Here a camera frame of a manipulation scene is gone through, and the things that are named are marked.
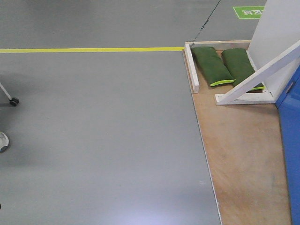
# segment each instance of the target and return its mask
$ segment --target blue panel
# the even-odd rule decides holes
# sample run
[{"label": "blue panel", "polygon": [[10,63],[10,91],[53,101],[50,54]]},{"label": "blue panel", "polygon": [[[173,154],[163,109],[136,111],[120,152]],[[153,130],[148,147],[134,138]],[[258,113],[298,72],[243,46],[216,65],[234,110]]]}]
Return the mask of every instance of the blue panel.
[{"label": "blue panel", "polygon": [[285,165],[290,194],[293,225],[300,225],[300,67],[279,100]]},{"label": "blue panel", "polygon": [[300,225],[300,112],[281,106],[279,113],[292,220],[294,225]]},{"label": "blue panel", "polygon": [[287,91],[287,89],[290,87],[290,85],[293,82],[296,82],[296,80],[298,80],[299,77],[300,77],[300,66],[298,67],[298,69],[296,70],[295,74],[292,76],[291,80],[289,81],[289,83],[287,84],[287,86],[285,87],[285,89],[283,90],[283,92],[281,93],[281,95],[279,96],[278,100],[276,101],[277,108],[279,108],[280,105],[282,104],[282,102],[284,101],[284,99],[286,97],[286,91]]}]

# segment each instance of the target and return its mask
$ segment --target wooden board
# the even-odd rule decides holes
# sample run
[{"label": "wooden board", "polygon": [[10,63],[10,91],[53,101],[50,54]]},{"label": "wooden board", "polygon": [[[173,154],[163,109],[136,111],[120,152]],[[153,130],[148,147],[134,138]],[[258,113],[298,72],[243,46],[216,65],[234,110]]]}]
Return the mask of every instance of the wooden board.
[{"label": "wooden board", "polygon": [[193,97],[223,224],[290,225],[276,107],[215,105],[214,94],[232,86],[212,88],[199,78]]}]

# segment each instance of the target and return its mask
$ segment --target wire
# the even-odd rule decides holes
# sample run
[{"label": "wire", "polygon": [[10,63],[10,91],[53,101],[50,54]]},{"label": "wire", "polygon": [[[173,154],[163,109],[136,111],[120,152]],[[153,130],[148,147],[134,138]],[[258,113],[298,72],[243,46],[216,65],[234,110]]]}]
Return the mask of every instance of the wire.
[{"label": "wire", "polygon": [[193,40],[193,43],[191,45],[191,47],[193,47],[195,45],[195,41],[198,38],[198,36],[200,35],[201,31],[203,30],[203,28],[205,27],[205,25],[209,22],[211,15],[214,13],[214,11],[216,10],[216,8],[218,7],[218,5],[220,4],[221,0],[219,0],[219,2],[216,4],[216,6],[214,7],[214,9],[212,10],[211,14],[207,17],[207,20],[205,21],[205,23],[203,24],[203,26],[200,28],[200,31],[198,32],[198,34],[196,35],[196,37]]}]

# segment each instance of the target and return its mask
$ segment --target yellow tape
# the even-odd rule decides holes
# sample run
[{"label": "yellow tape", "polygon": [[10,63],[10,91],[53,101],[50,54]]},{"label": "yellow tape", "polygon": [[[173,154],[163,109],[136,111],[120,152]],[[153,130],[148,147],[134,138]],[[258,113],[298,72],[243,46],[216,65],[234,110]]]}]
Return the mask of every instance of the yellow tape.
[{"label": "yellow tape", "polygon": [[149,48],[29,48],[0,49],[0,53],[119,53],[119,52],[170,52],[182,51],[184,47]]}]

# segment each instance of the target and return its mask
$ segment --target sandbag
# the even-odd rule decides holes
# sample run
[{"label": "sandbag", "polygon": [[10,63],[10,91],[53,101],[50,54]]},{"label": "sandbag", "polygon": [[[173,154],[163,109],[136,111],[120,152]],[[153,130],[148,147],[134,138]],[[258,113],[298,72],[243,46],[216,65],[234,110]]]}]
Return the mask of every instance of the sandbag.
[{"label": "sandbag", "polygon": [[191,51],[194,61],[211,87],[235,81],[213,47],[195,47]]},{"label": "sandbag", "polygon": [[[235,87],[249,76],[251,76],[255,70],[253,69],[247,52],[243,48],[233,48],[222,51],[222,58],[225,66],[230,74],[236,79],[232,85]],[[258,84],[251,90],[263,90],[264,85]]]}]

